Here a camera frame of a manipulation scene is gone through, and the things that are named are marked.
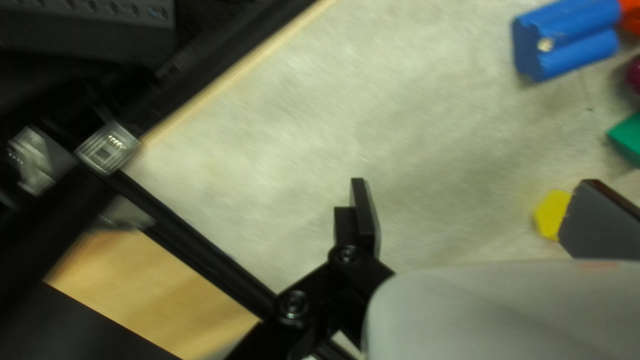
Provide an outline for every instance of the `screw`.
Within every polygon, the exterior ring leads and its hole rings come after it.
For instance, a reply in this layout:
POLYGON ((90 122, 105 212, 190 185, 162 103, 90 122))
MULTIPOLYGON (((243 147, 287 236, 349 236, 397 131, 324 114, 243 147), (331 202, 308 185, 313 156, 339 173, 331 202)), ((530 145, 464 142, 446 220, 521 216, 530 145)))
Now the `screw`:
POLYGON ((296 319, 307 312, 307 294, 304 291, 292 290, 280 303, 280 312, 286 318, 296 319))
POLYGON ((342 249, 338 254, 338 258, 340 259, 341 262, 347 263, 347 264, 356 261, 356 259, 358 258, 358 254, 356 253, 356 248, 350 246, 345 249, 342 249))

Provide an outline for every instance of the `black metal bracket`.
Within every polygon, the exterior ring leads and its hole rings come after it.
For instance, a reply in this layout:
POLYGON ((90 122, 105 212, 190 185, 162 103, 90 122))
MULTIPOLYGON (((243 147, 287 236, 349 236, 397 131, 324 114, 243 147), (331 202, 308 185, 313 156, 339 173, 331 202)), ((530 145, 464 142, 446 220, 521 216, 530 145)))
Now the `black metal bracket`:
POLYGON ((363 179, 351 180, 351 206, 336 207, 334 217, 335 245, 327 262, 281 292, 227 360, 303 359, 338 330, 360 348, 369 300, 393 275, 378 260, 378 219, 363 179))

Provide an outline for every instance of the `dark panel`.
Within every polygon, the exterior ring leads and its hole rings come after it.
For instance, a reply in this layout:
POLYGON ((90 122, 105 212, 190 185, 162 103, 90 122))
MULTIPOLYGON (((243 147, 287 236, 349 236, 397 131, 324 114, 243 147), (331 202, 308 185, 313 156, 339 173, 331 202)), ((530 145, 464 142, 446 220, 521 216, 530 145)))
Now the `dark panel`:
POLYGON ((573 191, 558 233, 574 258, 640 259, 640 209, 598 180, 573 191))

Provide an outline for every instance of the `yellow block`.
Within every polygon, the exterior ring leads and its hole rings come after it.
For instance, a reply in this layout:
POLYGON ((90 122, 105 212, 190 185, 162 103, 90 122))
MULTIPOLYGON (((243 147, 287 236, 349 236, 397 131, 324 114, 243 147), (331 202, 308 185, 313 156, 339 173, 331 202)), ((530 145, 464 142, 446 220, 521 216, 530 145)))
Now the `yellow block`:
POLYGON ((562 190, 551 190, 534 212, 538 232, 551 240, 558 241, 558 230, 571 201, 571 194, 562 190))

